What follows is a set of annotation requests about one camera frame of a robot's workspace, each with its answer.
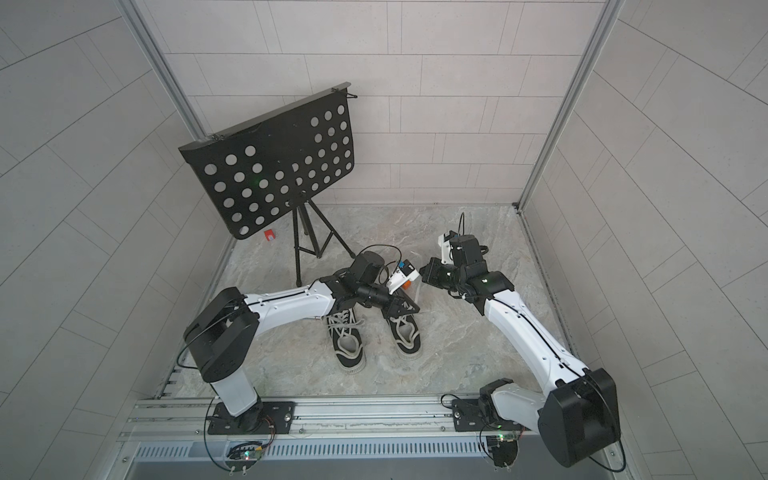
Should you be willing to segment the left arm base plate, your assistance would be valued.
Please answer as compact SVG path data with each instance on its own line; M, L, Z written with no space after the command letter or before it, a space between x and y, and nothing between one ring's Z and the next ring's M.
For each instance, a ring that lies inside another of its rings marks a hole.
M233 416L223 402L206 415L209 435L267 435L288 434L296 403L291 401L260 401L240 416Z

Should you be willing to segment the black canvas sneaker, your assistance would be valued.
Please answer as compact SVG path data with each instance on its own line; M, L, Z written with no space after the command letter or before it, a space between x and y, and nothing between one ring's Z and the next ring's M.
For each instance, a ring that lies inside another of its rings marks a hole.
M333 353L341 369L349 374L365 367L365 354L360 333L361 322L353 309L324 317L331 338Z
M387 323L398 353L405 358L418 357L422 352L422 342L414 315L388 318Z

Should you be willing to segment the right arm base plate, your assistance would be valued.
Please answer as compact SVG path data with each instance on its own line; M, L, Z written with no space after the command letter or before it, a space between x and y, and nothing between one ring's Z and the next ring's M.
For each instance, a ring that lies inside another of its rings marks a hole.
M501 419L490 404L479 398L452 397L450 401L454 430L456 432L519 432L521 426L514 421Z

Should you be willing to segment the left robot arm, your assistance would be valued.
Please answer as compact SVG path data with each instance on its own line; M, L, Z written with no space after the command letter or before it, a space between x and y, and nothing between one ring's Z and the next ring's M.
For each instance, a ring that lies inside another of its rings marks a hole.
M398 348L407 355L421 348L414 314L418 305L404 290L419 273L408 260L398 262L380 282L383 258L358 254L350 267L307 286L271 294L243 294L236 287L220 291L183 334L194 368L233 418L256 413L261 399L243 363L257 335L292 322L318 318L326 324L337 360L346 369L364 364L360 324L354 308L377 308L389 323Z

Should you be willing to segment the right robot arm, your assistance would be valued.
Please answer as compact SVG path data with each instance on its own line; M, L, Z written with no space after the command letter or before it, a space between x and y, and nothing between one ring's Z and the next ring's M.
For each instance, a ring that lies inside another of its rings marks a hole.
M617 388L604 370L589 369L543 326L512 282L491 271L485 248L472 235L450 231L438 238L439 257L422 267L425 283L473 304L512 344L539 384L492 386L494 412L537 433L552 457L570 467L620 443Z

